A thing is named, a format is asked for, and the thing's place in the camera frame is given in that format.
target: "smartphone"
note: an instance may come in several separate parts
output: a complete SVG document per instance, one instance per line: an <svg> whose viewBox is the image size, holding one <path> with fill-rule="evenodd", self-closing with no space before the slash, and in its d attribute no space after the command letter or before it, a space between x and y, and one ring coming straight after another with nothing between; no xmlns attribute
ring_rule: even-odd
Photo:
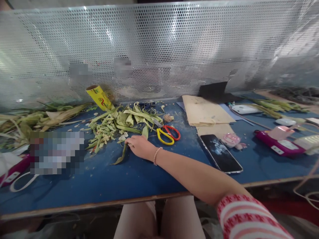
<svg viewBox="0 0 319 239"><path fill-rule="evenodd" d="M202 135L200 140L203 142L206 150L210 154L217 168L226 173L240 173L242 166L231 155L226 146L213 134Z"/></svg>

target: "person's arm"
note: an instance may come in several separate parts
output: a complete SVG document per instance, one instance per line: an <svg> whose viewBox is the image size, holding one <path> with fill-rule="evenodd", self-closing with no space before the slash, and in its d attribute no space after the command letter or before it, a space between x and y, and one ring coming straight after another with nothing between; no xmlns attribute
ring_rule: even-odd
<svg viewBox="0 0 319 239"><path fill-rule="evenodd" d="M144 136L132 136L126 139L135 155L143 159L154 161L158 150ZM225 173L194 159L160 149L156 155L156 164L172 175L194 196L205 203L217 206L227 195L249 192Z"/></svg>

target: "white power bank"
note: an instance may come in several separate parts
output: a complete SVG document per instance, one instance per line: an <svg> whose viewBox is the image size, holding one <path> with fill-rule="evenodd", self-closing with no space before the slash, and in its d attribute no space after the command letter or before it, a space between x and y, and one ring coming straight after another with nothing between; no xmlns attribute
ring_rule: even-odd
<svg viewBox="0 0 319 239"><path fill-rule="evenodd" d="M232 107L232 109L241 115L262 112L262 111L256 109L255 107L248 106L248 105L234 105Z"/></svg>

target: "brown paper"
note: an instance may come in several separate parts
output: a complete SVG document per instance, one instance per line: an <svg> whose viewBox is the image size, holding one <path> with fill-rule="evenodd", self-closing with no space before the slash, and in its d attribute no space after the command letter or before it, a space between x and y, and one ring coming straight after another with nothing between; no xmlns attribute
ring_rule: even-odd
<svg viewBox="0 0 319 239"><path fill-rule="evenodd" d="M197 126L197 134L208 135L214 134L217 138L221 139L227 133L235 133L229 124L218 124L215 126Z"/></svg>
<svg viewBox="0 0 319 239"><path fill-rule="evenodd" d="M212 126L235 120L218 104L197 96L183 96L187 120L191 126Z"/></svg>

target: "table edge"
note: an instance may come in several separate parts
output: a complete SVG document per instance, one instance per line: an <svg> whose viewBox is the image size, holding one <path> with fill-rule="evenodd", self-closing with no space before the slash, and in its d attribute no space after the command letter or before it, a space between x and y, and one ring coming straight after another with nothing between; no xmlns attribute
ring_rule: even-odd
<svg viewBox="0 0 319 239"><path fill-rule="evenodd" d="M245 188L266 186L266 185L271 185L271 184L276 184L276 183L300 181L300 180L303 180L305 177L307 177L307 176L259 181L259 182L253 182L253 183L246 183L246 184L242 184L242 185ZM313 179L313 178L319 178L319 174L314 174L310 177L310 179ZM66 206L66 207L54 207L54 208L47 208L47 209L34 210L34 211L4 214L4 215L1 215L0 220L22 219L22 218L27 218L27 217L44 216L44 215L48 215L48 214L64 213L64 212L70 212L70 211L79 211L79 210L85 210L85 209L95 209L95 208L104 207L104 206L114 206L114 205L119 205L119 204L151 201L151 200L156 200L156 199L167 199L167 198L181 197L181 196L187 196L187 195L191 195L191 193L190 192L179 192L179 193L171 193L171 194L154 195L154 196L150 196L150 197L114 200L114 201L106 201L106 202L99 202L99 203L87 203L87 204Z"/></svg>

